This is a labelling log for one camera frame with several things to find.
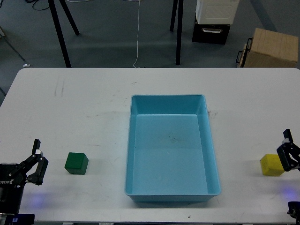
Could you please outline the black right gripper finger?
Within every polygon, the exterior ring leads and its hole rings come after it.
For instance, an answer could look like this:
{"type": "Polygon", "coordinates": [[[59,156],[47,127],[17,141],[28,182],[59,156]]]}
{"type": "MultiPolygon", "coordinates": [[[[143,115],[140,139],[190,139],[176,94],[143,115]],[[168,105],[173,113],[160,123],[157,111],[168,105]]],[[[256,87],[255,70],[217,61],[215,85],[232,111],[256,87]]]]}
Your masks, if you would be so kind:
{"type": "Polygon", "coordinates": [[[283,132],[284,140],[277,148],[277,154],[284,171],[300,170],[300,148],[293,143],[290,129],[283,132]]]}

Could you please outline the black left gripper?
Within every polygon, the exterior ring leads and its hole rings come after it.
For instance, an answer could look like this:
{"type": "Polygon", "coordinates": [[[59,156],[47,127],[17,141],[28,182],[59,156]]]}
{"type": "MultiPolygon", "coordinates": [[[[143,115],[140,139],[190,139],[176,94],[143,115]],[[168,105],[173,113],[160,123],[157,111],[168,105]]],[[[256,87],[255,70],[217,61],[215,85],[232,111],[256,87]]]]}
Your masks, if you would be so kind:
{"type": "Polygon", "coordinates": [[[1,188],[21,188],[25,182],[35,185],[42,185],[45,172],[48,166],[48,160],[43,156],[40,150],[41,141],[35,139],[32,147],[31,156],[23,161],[21,169],[17,163],[0,164],[0,187],[1,188]],[[27,176],[27,172],[37,165],[36,170],[27,176]]]}

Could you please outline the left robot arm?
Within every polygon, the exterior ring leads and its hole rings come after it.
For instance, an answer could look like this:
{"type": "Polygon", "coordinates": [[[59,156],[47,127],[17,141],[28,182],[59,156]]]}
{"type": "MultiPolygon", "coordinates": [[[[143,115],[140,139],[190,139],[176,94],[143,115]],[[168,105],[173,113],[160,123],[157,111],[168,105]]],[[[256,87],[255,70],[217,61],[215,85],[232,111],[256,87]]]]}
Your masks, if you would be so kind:
{"type": "Polygon", "coordinates": [[[0,223],[2,225],[33,225],[34,214],[20,214],[24,187],[27,183],[41,185],[48,160],[35,139],[31,155],[21,163],[0,164],[0,223]]]}

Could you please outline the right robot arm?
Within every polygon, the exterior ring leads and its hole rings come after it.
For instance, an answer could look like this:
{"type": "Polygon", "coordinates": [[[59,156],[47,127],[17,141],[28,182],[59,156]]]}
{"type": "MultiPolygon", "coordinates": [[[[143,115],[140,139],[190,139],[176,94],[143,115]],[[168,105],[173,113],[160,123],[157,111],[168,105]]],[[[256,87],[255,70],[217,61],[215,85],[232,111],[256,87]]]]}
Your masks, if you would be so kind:
{"type": "MultiPolygon", "coordinates": [[[[300,170],[300,148],[293,142],[293,137],[290,129],[283,132],[284,140],[277,148],[281,165],[285,172],[291,170],[300,170]]],[[[287,214],[296,219],[296,224],[300,224],[300,202],[288,202],[287,214]]]]}

